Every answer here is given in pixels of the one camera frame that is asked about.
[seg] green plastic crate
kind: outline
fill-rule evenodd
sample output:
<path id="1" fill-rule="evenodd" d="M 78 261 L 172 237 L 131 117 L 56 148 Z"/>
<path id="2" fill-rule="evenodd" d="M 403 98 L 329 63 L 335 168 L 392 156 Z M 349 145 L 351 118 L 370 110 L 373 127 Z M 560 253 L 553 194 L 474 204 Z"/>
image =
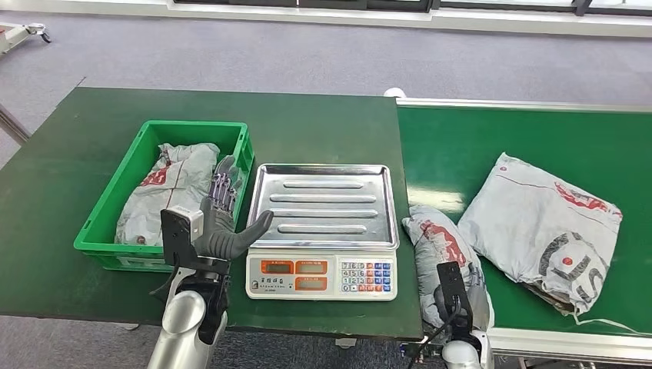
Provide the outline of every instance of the green plastic crate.
<path id="1" fill-rule="evenodd" d="M 211 142 L 220 148 L 218 161 L 234 155 L 240 169 L 242 187 L 247 187 L 254 151 L 245 123 L 226 121 L 147 121 L 136 135 L 84 227 L 75 239 L 75 248 L 113 271 L 171 271 L 163 260 L 163 247 L 115 244 L 115 225 L 129 195 L 149 173 L 159 156 L 158 146 L 193 145 Z M 235 201 L 234 217 L 244 195 Z"/>

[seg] metal weighing tray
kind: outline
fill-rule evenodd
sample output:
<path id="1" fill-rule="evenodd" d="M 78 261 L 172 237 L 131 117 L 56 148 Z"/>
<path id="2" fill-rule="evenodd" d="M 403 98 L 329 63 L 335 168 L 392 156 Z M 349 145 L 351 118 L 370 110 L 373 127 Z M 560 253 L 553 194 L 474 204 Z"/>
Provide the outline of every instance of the metal weighing tray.
<path id="1" fill-rule="evenodd" d="M 394 197 L 384 165 L 258 167 L 248 224 L 274 212 L 252 248 L 394 250 Z"/>

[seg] green table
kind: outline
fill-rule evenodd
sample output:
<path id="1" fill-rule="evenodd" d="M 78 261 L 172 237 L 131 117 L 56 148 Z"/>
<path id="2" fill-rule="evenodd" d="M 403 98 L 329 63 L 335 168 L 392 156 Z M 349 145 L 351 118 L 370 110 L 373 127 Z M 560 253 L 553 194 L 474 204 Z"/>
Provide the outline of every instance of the green table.
<path id="1" fill-rule="evenodd" d="M 647 313 L 652 290 L 646 279 L 652 260 L 646 196 L 652 180 L 649 111 L 407 98 L 396 102 L 76 88 L 0 171 L 0 276 L 12 281 L 0 284 L 0 313 L 157 324 L 161 305 L 145 292 L 165 276 L 104 271 L 75 251 L 72 239 L 143 121 L 231 120 L 248 123 L 257 163 L 301 158 L 388 165 L 399 218 L 407 213 L 401 146 L 410 202 L 436 206 L 454 221 L 502 151 L 612 201 L 624 221 L 600 300 L 582 319 L 602 317 L 652 331 Z M 34 217 L 36 227 L 25 221 Z M 232 288 L 231 328 L 418 338 L 409 246 L 401 235 L 399 296 L 391 303 L 251 301 L 244 288 Z M 496 312 L 496 328 L 489 331 L 496 353 L 652 361 L 652 338 L 602 324 L 576 326 L 487 262 L 483 266 Z M 242 286 L 242 258 L 233 272 L 234 286 Z"/>
<path id="2" fill-rule="evenodd" d="M 383 164 L 408 213 L 396 105 L 387 98 L 76 88 L 0 171 L 0 314 L 160 324 L 167 275 L 105 271 L 72 247 L 141 125 L 244 121 L 261 163 Z M 254 181 L 250 179 L 250 197 Z M 249 203 L 242 207 L 240 228 Z M 401 232 L 391 302 L 251 300 L 231 267 L 228 325 L 336 337 L 423 337 L 414 252 Z"/>
<path id="3" fill-rule="evenodd" d="M 502 152 L 617 204 L 624 219 L 607 280 L 580 319 L 652 332 L 652 109 L 409 98 L 398 106 L 411 204 L 430 204 L 457 222 Z M 489 335 L 499 352 L 652 361 L 652 338 L 576 325 L 487 260 L 483 269 L 498 327 Z"/>

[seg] metal robot arm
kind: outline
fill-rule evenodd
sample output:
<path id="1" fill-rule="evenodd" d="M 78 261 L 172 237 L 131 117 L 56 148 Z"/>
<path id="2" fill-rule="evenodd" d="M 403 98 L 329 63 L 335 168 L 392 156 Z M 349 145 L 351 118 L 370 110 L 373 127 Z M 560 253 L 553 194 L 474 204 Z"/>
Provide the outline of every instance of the metal robot arm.
<path id="1" fill-rule="evenodd" d="M 437 266 L 441 293 L 438 298 L 435 295 L 435 300 L 440 315 L 446 316 L 455 304 L 461 305 L 457 309 L 460 314 L 451 322 L 451 340 L 442 348 L 441 358 L 448 369 L 493 369 L 494 355 L 486 332 L 490 310 L 487 292 L 479 270 L 473 265 L 469 268 L 472 281 L 466 292 L 457 262 Z"/>
<path id="2" fill-rule="evenodd" d="M 440 356 L 448 369 L 493 369 L 494 356 L 486 330 L 490 307 L 479 269 L 469 265 L 473 279 L 468 292 L 456 261 L 437 265 L 440 286 L 434 291 L 435 304 L 444 326 L 419 344 L 402 344 L 404 354 L 412 357 L 408 369 L 426 357 Z"/>
<path id="3" fill-rule="evenodd" d="M 227 324 L 231 259 L 236 258 L 271 224 L 271 211 L 241 233 L 234 233 L 233 210 L 239 181 L 233 157 L 215 170 L 201 211 L 175 206 L 161 211 L 165 263 L 175 269 L 168 282 L 162 329 L 149 369 L 204 369 Z"/>

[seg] package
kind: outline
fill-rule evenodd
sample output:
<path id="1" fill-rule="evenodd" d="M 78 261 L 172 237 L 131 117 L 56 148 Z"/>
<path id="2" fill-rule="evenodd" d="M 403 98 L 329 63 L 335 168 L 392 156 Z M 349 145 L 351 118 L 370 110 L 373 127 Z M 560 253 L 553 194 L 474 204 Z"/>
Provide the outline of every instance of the package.
<path id="1" fill-rule="evenodd" d="M 577 317 L 600 295 L 622 217 L 615 205 L 503 153 L 457 226 L 511 280 Z"/>
<path id="2" fill-rule="evenodd" d="M 119 244 L 163 245 L 161 210 L 175 205 L 199 210 L 208 194 L 219 149 L 214 144 L 159 145 L 161 155 L 131 193 L 115 230 Z"/>
<path id="3" fill-rule="evenodd" d="M 470 267 L 473 265 L 475 272 L 481 273 L 480 260 L 460 236 L 453 221 L 435 208 L 410 207 L 410 217 L 403 219 L 403 227 L 414 245 L 421 316 L 429 324 L 440 327 L 444 322 L 434 297 L 434 290 L 440 284 L 437 264 L 456 261 L 468 289 L 472 279 Z"/>

